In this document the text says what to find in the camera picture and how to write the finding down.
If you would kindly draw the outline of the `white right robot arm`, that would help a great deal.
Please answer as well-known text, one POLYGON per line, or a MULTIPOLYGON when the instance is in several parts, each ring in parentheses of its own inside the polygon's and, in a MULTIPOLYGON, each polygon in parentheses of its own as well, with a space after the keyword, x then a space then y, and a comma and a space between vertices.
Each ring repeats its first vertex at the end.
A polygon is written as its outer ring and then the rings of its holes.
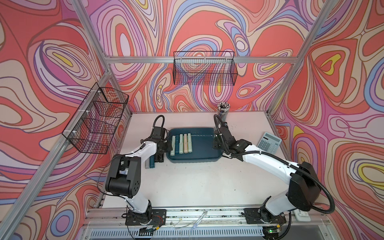
POLYGON ((315 210, 323 214, 335 211, 331 193, 320 182, 310 163, 290 162, 265 152, 244 139, 236 140, 227 127, 214 131, 214 145, 230 159, 255 165, 279 178, 288 188, 265 200, 262 214, 277 216, 296 209, 308 212, 315 210))

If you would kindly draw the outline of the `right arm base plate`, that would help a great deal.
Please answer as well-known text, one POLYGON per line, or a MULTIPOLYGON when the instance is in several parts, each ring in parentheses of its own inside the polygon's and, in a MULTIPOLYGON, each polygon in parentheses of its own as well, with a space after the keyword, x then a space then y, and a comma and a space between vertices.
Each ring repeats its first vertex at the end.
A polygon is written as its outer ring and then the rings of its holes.
POLYGON ((266 209, 262 208, 244 208, 241 215, 246 218, 247 224, 280 224, 287 222, 284 214, 272 215, 266 209))

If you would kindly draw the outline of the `beige pliers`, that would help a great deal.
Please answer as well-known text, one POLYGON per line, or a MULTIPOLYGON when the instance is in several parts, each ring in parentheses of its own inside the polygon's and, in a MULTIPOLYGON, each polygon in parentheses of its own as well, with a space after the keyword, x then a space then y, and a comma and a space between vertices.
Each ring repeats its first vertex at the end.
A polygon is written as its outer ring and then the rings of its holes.
POLYGON ((188 135, 184 134, 184 154, 187 154, 189 152, 188 148, 188 135))

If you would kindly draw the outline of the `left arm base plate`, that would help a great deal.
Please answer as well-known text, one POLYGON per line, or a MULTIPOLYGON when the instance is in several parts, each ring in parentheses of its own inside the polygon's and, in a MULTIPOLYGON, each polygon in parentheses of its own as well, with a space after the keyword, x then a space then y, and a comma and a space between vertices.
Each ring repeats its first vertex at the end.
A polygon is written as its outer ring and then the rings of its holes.
POLYGON ((128 210, 127 213, 122 214, 127 226, 155 226, 161 227, 166 223, 167 210, 166 209, 148 209, 143 214, 134 213, 128 210))

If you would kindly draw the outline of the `mint green pliers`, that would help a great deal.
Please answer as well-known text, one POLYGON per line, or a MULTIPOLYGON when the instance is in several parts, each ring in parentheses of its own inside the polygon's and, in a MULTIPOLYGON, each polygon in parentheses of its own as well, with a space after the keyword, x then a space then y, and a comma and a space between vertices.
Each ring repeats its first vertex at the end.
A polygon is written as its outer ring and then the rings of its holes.
POLYGON ((187 141, 188 141, 188 153, 193 152, 193 146, 192 146, 192 135, 191 133, 187 134, 187 141))

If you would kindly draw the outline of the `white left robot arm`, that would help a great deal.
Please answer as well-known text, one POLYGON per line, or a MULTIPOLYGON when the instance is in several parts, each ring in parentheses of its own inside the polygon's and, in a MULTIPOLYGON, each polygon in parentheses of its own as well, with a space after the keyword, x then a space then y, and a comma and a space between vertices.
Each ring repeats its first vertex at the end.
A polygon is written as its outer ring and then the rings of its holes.
POLYGON ((150 136, 133 152, 115 155, 111 160, 105 190, 113 196, 124 198, 135 214, 149 212, 150 200, 139 193, 142 165, 147 160, 164 161, 164 153, 169 152, 172 147, 168 143, 166 132, 163 127, 153 127, 150 136))

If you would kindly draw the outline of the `light green pliers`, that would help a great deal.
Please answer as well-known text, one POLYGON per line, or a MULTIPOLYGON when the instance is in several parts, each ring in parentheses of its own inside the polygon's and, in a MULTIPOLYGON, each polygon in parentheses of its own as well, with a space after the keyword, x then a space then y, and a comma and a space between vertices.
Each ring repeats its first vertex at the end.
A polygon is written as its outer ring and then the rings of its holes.
POLYGON ((176 136, 172 136, 172 150, 170 156, 175 156, 176 153, 176 136))

